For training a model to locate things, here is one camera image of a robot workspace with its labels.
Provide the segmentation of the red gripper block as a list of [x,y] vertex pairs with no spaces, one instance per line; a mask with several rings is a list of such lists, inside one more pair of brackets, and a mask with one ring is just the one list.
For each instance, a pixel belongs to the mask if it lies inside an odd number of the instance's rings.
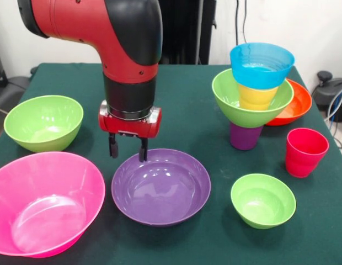
[[139,161],[147,161],[148,138],[154,138],[159,132],[162,121],[162,109],[152,107],[146,118],[141,120],[123,120],[109,114],[106,100],[103,100],[98,115],[100,128],[109,132],[109,153],[112,158],[119,154],[115,134],[125,134],[140,137],[141,147],[139,150]]

